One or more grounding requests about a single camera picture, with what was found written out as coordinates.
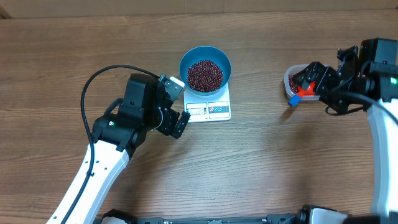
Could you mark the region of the orange scoop blue handle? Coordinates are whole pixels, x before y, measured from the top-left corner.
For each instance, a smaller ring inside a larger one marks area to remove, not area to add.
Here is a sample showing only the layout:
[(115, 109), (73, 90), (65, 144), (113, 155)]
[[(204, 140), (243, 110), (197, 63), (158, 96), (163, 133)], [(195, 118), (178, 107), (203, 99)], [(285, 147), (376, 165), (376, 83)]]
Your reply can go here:
[(298, 87), (298, 92), (288, 101), (290, 107), (297, 106), (305, 96), (314, 96), (315, 82), (311, 82), (307, 89)]

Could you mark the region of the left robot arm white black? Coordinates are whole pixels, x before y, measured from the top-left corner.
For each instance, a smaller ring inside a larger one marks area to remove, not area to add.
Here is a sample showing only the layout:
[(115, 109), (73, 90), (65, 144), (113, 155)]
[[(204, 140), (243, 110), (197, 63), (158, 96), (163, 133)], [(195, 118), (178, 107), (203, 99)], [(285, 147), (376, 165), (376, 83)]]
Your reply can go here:
[(111, 103), (94, 122), (93, 142), (48, 222), (93, 223), (111, 186), (148, 131), (156, 129), (175, 139), (182, 135), (190, 115), (171, 106), (184, 90), (185, 84), (178, 78), (133, 73), (124, 97)]

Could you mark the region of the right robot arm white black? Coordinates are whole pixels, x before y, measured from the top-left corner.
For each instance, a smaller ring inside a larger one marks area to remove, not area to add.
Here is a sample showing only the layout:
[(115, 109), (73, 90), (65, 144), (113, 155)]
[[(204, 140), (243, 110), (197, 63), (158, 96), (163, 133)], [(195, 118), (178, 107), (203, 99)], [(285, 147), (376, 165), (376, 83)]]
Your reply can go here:
[(288, 104), (319, 100), (331, 116), (366, 112), (374, 152), (371, 213), (353, 217), (305, 205), (289, 222), (397, 223), (397, 41), (366, 39), (336, 57), (338, 68), (320, 62), (290, 67), (284, 77)]

